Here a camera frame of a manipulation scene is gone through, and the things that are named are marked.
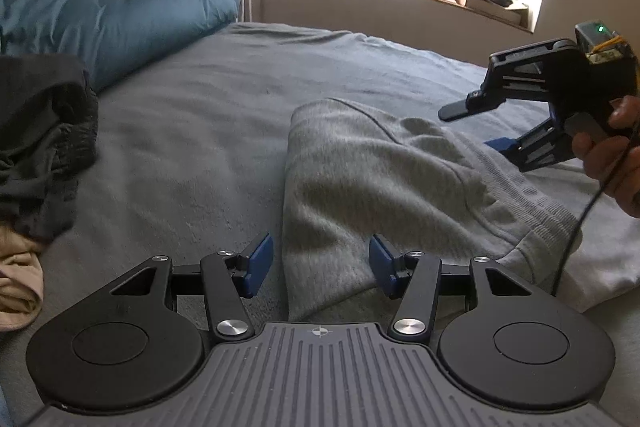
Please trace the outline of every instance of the silver screw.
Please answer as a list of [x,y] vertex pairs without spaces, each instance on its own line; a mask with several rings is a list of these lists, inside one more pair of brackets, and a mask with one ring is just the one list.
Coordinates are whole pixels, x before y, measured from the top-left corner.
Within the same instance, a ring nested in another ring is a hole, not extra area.
[[400,319],[394,324],[394,329],[403,335],[418,335],[427,329],[427,326],[418,319]]
[[218,323],[216,329],[218,330],[218,333],[221,333],[222,335],[237,337],[238,335],[246,333],[249,330],[249,325],[238,319],[227,319],[226,321]]

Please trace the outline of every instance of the gray ribbed plate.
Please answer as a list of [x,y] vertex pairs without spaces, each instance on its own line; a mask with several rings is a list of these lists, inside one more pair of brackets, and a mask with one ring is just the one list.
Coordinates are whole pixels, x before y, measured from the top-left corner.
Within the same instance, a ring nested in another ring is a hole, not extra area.
[[375,324],[270,323],[221,344],[179,393],[148,409],[81,417],[49,407],[31,427],[613,427],[593,404],[525,415],[468,397],[429,351]]

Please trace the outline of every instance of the pillow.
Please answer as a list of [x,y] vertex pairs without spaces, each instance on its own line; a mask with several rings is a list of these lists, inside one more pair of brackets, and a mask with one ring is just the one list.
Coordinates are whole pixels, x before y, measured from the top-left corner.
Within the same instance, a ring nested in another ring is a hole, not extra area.
[[0,0],[0,52],[81,58],[96,92],[236,20],[239,0]]

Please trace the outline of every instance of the hand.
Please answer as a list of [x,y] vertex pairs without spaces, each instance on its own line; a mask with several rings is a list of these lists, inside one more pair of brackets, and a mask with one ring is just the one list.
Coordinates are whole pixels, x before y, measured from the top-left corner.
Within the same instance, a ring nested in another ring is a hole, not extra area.
[[[640,118],[640,98],[626,96],[609,118],[613,129],[632,128]],[[574,154],[584,162],[588,177],[605,182],[613,167],[629,144],[624,136],[614,136],[594,144],[587,133],[574,137]],[[640,192],[640,146],[634,147],[622,167],[610,182],[605,193],[611,196],[629,216],[640,218],[640,205],[634,196]]]

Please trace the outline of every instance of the beige clothing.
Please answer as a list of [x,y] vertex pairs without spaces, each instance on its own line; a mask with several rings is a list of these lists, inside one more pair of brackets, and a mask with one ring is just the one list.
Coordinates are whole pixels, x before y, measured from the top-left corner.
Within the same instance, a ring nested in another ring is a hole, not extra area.
[[0,331],[24,328],[40,313],[44,282],[37,254],[43,249],[0,224]]

